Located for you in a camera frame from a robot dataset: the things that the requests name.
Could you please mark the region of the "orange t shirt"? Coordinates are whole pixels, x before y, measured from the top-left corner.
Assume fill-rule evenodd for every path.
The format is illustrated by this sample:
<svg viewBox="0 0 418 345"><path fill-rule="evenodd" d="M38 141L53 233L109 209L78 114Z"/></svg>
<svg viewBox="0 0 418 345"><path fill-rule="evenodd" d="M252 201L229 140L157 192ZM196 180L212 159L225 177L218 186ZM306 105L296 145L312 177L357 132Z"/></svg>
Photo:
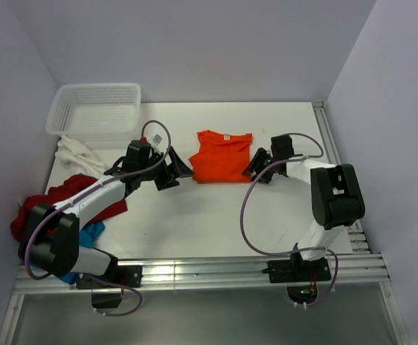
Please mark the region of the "orange t shirt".
<svg viewBox="0 0 418 345"><path fill-rule="evenodd" d="M249 183L244 175L250 163L251 133L220 134L211 130L198 132L200 147L189 158L197 183Z"/></svg>

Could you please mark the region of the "white plastic mesh basket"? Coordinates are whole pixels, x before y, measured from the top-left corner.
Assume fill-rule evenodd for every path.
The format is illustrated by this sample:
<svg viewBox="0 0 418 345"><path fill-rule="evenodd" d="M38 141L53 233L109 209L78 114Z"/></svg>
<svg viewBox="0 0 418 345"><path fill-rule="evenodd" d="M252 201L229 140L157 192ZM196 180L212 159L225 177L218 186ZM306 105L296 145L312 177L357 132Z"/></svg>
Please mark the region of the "white plastic mesh basket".
<svg viewBox="0 0 418 345"><path fill-rule="evenodd" d="M45 130L78 141L126 140L137 131L140 106L136 83L67 84L55 94Z"/></svg>

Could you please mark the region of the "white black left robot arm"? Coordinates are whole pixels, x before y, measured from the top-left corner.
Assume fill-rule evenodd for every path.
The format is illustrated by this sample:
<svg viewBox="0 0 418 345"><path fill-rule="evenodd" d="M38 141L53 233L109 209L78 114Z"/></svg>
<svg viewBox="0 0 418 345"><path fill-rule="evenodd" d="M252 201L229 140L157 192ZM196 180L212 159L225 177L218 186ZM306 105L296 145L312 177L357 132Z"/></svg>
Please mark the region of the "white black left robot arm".
<svg viewBox="0 0 418 345"><path fill-rule="evenodd" d="M108 252L80 245L80 230L109 206L124 200L143 182L157 190L179 185L193 171L173 147L160 152L146 140L130 142L126 154L90 186L53 205L41 203L30 212L18 256L27 268L38 267L50 275L92 275L103 287L120 277L118 258Z"/></svg>

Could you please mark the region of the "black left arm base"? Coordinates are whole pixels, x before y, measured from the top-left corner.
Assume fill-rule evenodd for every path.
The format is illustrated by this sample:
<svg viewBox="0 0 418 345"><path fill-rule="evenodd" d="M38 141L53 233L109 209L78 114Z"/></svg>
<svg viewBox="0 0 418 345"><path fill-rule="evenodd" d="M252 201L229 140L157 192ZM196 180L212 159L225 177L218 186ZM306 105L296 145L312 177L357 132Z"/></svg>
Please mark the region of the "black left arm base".
<svg viewBox="0 0 418 345"><path fill-rule="evenodd" d="M91 305L95 312L119 317L136 312L142 305L143 296L137 290L141 286L141 265L119 265L108 275L84 275L75 284L77 290L91 291ZM126 294L137 297L136 305L128 311L117 309L125 301Z"/></svg>

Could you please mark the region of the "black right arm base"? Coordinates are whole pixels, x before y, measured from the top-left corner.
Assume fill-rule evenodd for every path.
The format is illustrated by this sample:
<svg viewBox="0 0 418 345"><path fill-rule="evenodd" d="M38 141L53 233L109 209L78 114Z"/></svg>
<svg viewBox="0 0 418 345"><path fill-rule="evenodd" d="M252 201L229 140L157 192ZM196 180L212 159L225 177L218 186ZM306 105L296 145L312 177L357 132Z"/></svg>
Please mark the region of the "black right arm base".
<svg viewBox="0 0 418 345"><path fill-rule="evenodd" d="M267 267L261 272L269 276L271 284L303 282L303 285L287 288L287 294L294 303L315 302L318 297L317 284L332 279L325 258L307 261L299 254L291 259L268 261Z"/></svg>

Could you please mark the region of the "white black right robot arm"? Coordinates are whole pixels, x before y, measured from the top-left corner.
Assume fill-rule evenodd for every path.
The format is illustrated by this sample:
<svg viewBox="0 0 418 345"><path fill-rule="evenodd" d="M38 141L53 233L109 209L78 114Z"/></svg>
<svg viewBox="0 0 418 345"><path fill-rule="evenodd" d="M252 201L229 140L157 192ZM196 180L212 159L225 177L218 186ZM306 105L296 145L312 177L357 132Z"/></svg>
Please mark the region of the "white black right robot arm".
<svg viewBox="0 0 418 345"><path fill-rule="evenodd" d="M298 254L290 262L290 272L298 280L306 280L315 263L332 254L330 245L344 228L364 217L366 206L356 171L351 164L319 161L322 145L308 134L290 132L271 138L270 149L260 147L243 174L251 184L241 204L239 224L241 236L250 249L269 257ZM246 204L257 183L268 184L275 174L302 181L310 187L313 221L308 232L288 252L265 252L256 248L246 235Z"/></svg>

